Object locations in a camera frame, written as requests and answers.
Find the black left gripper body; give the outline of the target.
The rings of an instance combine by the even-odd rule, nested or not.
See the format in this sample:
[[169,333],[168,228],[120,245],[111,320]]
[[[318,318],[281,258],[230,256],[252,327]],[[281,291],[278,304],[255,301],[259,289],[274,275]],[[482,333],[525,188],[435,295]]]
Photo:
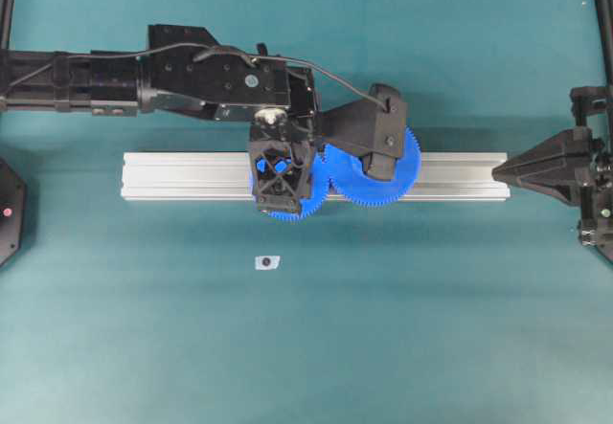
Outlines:
[[210,61],[210,107],[221,123],[248,123],[250,189],[260,211],[307,216],[319,204],[314,69],[278,58]]

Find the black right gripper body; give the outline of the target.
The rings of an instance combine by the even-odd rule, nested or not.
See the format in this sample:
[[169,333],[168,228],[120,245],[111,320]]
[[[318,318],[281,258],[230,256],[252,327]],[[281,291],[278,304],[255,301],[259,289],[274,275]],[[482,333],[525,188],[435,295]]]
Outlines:
[[563,130],[495,167],[491,175],[497,182],[578,207],[581,190],[590,186],[590,129]]

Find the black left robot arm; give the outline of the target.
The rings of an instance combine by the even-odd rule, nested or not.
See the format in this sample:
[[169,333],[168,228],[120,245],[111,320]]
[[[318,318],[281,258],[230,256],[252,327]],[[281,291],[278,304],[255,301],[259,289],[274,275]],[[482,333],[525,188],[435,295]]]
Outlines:
[[315,180],[309,69],[220,44],[206,29],[151,25],[140,52],[1,52],[4,111],[131,117],[165,111],[250,125],[252,193],[263,212],[299,216]]

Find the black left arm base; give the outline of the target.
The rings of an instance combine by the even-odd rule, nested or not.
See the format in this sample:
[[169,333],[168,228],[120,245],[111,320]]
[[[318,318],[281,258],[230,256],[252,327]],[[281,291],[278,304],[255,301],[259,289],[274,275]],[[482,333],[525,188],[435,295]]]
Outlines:
[[0,189],[0,253],[1,265],[5,265],[20,249],[27,185],[4,159]]

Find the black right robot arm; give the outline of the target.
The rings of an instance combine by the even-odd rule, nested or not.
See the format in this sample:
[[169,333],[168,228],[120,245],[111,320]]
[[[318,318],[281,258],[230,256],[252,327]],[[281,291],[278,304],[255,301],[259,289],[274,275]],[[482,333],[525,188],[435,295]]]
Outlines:
[[495,167],[492,178],[579,209],[578,241],[612,260],[612,139],[595,137],[587,118],[612,116],[612,87],[570,92],[575,126]]

